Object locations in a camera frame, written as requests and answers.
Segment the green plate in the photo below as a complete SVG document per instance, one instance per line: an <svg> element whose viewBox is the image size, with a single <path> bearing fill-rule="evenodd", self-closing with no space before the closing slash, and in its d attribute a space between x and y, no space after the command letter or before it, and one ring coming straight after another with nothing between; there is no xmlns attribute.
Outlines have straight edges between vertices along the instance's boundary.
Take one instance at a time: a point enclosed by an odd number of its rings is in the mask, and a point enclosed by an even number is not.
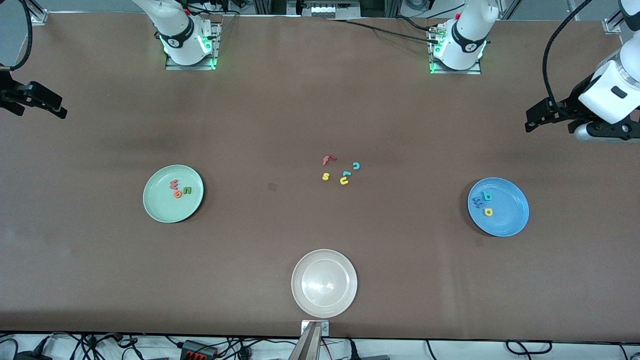
<svg viewBox="0 0 640 360"><path fill-rule="evenodd" d="M204 184L196 170L185 165L170 165L158 170L147 181L142 203L155 220L178 222L198 209L203 196Z"/></svg>

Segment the blue plate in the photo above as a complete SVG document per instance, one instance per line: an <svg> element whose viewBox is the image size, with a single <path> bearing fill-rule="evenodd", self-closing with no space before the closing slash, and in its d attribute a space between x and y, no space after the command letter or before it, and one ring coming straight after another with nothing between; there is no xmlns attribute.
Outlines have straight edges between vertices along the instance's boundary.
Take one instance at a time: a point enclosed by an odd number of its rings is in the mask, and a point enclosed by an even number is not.
<svg viewBox="0 0 640 360"><path fill-rule="evenodd" d="M511 181L499 177L478 181L469 191L467 206L471 219L494 236L513 236L529 221L527 198ZM484 209L491 209L493 214L485 215Z"/></svg>

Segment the table surface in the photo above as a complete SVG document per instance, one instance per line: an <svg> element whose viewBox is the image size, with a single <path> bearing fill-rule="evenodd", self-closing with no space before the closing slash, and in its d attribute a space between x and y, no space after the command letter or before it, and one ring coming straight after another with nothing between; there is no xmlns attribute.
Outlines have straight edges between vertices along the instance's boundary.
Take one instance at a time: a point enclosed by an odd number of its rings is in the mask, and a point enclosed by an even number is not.
<svg viewBox="0 0 640 360"><path fill-rule="evenodd" d="M144 15L52 14L14 77L62 95L67 119L0 111L0 329L295 336L310 317L291 273L327 248L358 273L332 336L640 341L637 149L524 131L557 25L498 22L483 74L445 76L413 40L240 18L217 70L171 72ZM557 96L618 46L570 24L550 56ZM174 163L205 199L161 224L142 190ZM511 238L467 213L493 176L531 207Z"/></svg>

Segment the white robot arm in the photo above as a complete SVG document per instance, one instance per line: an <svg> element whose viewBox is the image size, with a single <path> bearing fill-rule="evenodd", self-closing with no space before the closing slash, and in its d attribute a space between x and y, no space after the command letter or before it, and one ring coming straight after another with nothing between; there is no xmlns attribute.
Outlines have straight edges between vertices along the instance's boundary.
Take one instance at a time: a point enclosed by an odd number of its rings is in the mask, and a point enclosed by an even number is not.
<svg viewBox="0 0 640 360"><path fill-rule="evenodd" d="M640 108L640 0L618 0L633 37L603 60L565 100L552 97L527 110L525 130L573 120L569 132L581 141L640 142L640 123L630 114Z"/></svg>
<svg viewBox="0 0 640 360"><path fill-rule="evenodd" d="M211 21L187 15L175 0L132 0L156 27L164 51L179 65L193 65L212 52Z"/></svg>
<svg viewBox="0 0 640 360"><path fill-rule="evenodd" d="M482 55L499 12L496 0L467 0L460 16L438 26L446 29L446 36L433 56L454 70L471 68Z"/></svg>

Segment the floor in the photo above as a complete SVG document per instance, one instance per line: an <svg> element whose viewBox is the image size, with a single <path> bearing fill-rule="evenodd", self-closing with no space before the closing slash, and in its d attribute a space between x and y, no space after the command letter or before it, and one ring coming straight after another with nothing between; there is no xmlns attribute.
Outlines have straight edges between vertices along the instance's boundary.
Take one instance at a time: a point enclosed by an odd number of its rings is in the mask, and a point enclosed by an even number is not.
<svg viewBox="0 0 640 360"><path fill-rule="evenodd" d="M9 338L15 339L19 344L19 351L33 350L40 340L45 337L45 334L18 334L9 336ZM135 338L139 339L136 347L141 352L145 360L152 359L168 359L179 360L180 349L174 344L169 342L163 336L144 336L135 335ZM203 345L210 345L225 342L226 338L194 338L194 337L180 337L172 336L170 339L174 342L192 340ZM350 359L351 347L349 341L345 339L326 339L329 351L331 353L331 359ZM380 356L387 355L391 360L459 360L459 359L474 359L474 360L526 360L525 356L516 356L509 353L506 350L506 344L501 341L439 341L430 340L431 349L435 357L429 355L426 342L424 340L367 340L367 339L355 339L356 347L360 357L367 356ZM70 358L77 344L76 340L73 340L67 335L55 335L49 340L44 348L43 354L53 358L54 360L66 360ZM270 343L262 341L252 346L253 360L275 360L275 359L288 359L293 344L290 343ZM539 343L525 343L525 346L531 352L545 350L548 345ZM513 350L520 351L516 343L511 343L510 347ZM226 344L220 345L219 352L226 349ZM636 352L640 352L640 346L637 345L625 345L625 351L628 357L631 357ZM108 340L101 343L98 347L99 352L107 359L123 359L123 360L137 360L136 354L133 351L127 351L124 356L122 355L123 349L118 347L114 341ZM227 355L233 354L234 350L227 352ZM76 359L82 358L77 351ZM3 343L0 345L0 359L11 359L13 355L13 347L11 343ZM621 360L624 358L620 347L617 345L595 345L595 344L566 344L566 343L554 343L553 349L544 355L533 355L535 360ZM326 350L321 349L319 360L329 360L329 355Z"/></svg>

